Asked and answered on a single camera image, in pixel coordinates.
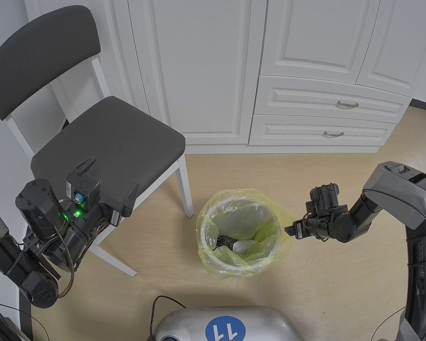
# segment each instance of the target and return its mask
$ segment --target chair leg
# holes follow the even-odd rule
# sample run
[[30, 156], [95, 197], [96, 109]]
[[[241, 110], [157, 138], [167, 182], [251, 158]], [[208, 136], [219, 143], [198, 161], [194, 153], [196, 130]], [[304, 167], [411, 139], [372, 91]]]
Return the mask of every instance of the chair leg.
[[191, 199], [191, 190], [189, 189], [189, 180], [187, 178], [186, 161], [184, 154], [178, 160], [177, 174], [178, 187], [182, 197], [183, 208], [188, 217], [194, 215], [193, 200]]
[[120, 260], [115, 259], [106, 250], [101, 249], [95, 243], [91, 244], [89, 250], [92, 253], [94, 253], [96, 256], [98, 256], [101, 259], [103, 259], [105, 262], [107, 262], [110, 265], [116, 267], [117, 269], [123, 271], [124, 273], [128, 274], [129, 276], [135, 276], [137, 274], [136, 271], [132, 270], [129, 266], [123, 264]]

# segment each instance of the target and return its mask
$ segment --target trash can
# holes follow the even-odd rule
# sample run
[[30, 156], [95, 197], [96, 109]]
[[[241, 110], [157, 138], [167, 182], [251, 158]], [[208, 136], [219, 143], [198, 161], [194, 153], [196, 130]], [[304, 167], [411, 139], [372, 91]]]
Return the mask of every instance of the trash can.
[[208, 272], [255, 276], [286, 256], [293, 244], [284, 227], [295, 219], [259, 190], [217, 193], [197, 219], [199, 256]]

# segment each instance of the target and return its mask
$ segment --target drawer handle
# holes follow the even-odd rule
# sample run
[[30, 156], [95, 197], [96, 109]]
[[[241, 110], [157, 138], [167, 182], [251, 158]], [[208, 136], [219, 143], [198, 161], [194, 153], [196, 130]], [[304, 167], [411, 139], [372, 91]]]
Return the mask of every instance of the drawer handle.
[[339, 133], [339, 134], [331, 134], [328, 131], [326, 131], [326, 132], [324, 132], [324, 135], [327, 135], [327, 136], [343, 136], [344, 131], [341, 131], [341, 133]]
[[360, 104], [357, 102], [356, 104], [346, 104], [345, 102], [341, 102], [341, 100], [339, 100], [337, 102], [338, 105], [340, 106], [345, 106], [345, 107], [358, 107]]

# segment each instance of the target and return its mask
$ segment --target white label sticker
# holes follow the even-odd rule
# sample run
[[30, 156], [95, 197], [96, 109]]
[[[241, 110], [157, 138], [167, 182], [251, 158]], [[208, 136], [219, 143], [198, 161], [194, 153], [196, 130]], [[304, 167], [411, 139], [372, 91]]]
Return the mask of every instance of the white label sticker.
[[297, 233], [298, 233], [298, 239], [300, 240], [302, 238], [301, 224], [300, 223], [297, 224]]
[[114, 210], [112, 213], [112, 218], [110, 219], [110, 223], [114, 226], [117, 226], [119, 224], [120, 219], [120, 213], [117, 210]]
[[71, 198], [71, 183], [66, 181], [66, 196], [68, 198]]

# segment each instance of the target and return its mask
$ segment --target gray upholstered chair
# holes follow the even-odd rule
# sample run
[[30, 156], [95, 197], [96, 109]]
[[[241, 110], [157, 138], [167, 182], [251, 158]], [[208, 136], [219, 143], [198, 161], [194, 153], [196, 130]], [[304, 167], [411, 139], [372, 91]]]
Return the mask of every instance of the gray upholstered chair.
[[[31, 157], [35, 178], [51, 183], [65, 197], [68, 171], [96, 156], [89, 174], [101, 181], [101, 192], [134, 209], [176, 172], [186, 215], [193, 205], [184, 159], [185, 138], [169, 126], [111, 96], [97, 54], [101, 51], [95, 20], [85, 6], [67, 6], [32, 20], [0, 47], [0, 119]], [[12, 118], [12, 112], [40, 88], [78, 63], [91, 59], [104, 96], [62, 129], [36, 154]], [[136, 272], [98, 245], [90, 250], [131, 276]]]

